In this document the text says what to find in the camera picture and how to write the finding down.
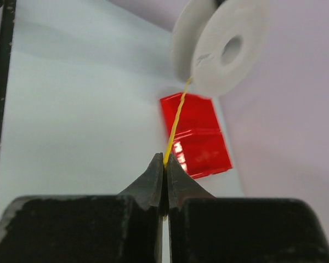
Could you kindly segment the white plastic spool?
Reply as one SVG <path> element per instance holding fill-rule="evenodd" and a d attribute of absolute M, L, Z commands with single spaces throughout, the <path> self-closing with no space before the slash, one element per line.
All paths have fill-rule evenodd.
<path fill-rule="evenodd" d="M 270 9 L 270 1 L 189 1 L 172 30 L 176 77 L 204 96 L 234 89 L 259 58 Z"/>

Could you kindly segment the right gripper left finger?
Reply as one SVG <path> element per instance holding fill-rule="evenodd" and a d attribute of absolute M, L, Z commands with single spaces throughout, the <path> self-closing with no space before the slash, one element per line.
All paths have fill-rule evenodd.
<path fill-rule="evenodd" d="M 0 220 L 0 262 L 161 262 L 163 155 L 117 195 L 23 196 Z"/>

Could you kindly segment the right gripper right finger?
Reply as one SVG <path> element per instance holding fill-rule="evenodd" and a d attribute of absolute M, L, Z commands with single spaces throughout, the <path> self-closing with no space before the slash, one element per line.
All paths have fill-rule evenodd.
<path fill-rule="evenodd" d="M 306 202 L 215 197 L 174 156 L 166 178 L 171 262 L 329 262 L 329 242 Z"/>

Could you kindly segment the red two-compartment bin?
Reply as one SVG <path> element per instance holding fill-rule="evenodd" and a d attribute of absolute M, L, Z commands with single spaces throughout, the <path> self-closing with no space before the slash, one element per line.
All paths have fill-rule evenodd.
<path fill-rule="evenodd" d="M 194 179 L 233 168 L 211 98 L 185 95 L 171 153 Z"/>

